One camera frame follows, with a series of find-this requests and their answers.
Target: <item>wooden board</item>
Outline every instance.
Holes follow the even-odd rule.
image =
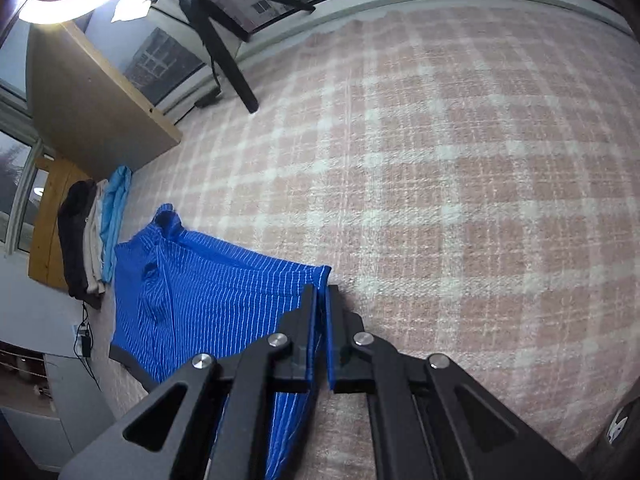
[[[121,164],[136,171],[182,138],[73,22],[31,27],[26,76],[38,133],[95,180]]]
[[[42,160],[45,162],[38,160],[36,164],[46,164],[49,176],[33,225],[28,274],[32,280],[66,292],[68,288],[58,238],[58,210],[69,188],[78,180],[86,180],[89,177],[75,164],[62,157],[57,157],[56,160]]]

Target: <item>glowing light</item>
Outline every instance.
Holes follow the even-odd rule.
[[[20,11],[20,19],[31,23],[61,23],[68,22],[79,16],[84,16],[109,0],[57,0],[44,2],[43,0],[28,0]]]

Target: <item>blue garment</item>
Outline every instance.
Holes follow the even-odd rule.
[[[130,186],[131,170],[126,166],[120,166],[111,175],[109,185],[104,191],[100,238],[102,239],[102,280],[105,283],[109,283],[113,277],[115,266],[113,248],[118,241],[122,213],[127,203]]]
[[[115,252],[111,344],[132,354],[158,382],[199,352],[223,358],[275,332],[280,315],[300,306],[307,283],[321,291],[322,304],[331,270],[188,231],[169,204]],[[310,349],[318,348],[320,330],[320,323],[311,327]],[[310,379],[313,357],[310,351]],[[309,394],[276,394],[266,478],[279,475],[310,402]]]

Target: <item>white wall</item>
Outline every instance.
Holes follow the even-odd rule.
[[[9,83],[14,89],[25,93],[27,39],[30,24],[17,20],[9,32],[9,36],[0,49],[0,79]]]
[[[0,340],[46,354],[75,357],[72,326],[82,304],[27,276],[24,254],[0,256]]]
[[[156,25],[147,18],[111,23],[117,3],[111,0],[95,9],[84,33],[114,67],[124,72]]]

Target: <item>silver bolt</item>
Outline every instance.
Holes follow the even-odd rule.
[[[191,364],[193,365],[193,367],[197,368],[198,370],[202,370],[203,368],[211,366],[212,362],[213,359],[209,354],[198,354],[191,360]]]
[[[373,343],[373,336],[369,332],[358,332],[353,336],[353,341],[358,346],[366,346]]]
[[[287,344],[288,340],[289,338],[280,332],[273,333],[267,338],[269,345],[274,348]]]
[[[444,354],[432,354],[429,356],[431,368],[441,369],[449,366],[451,360]]]

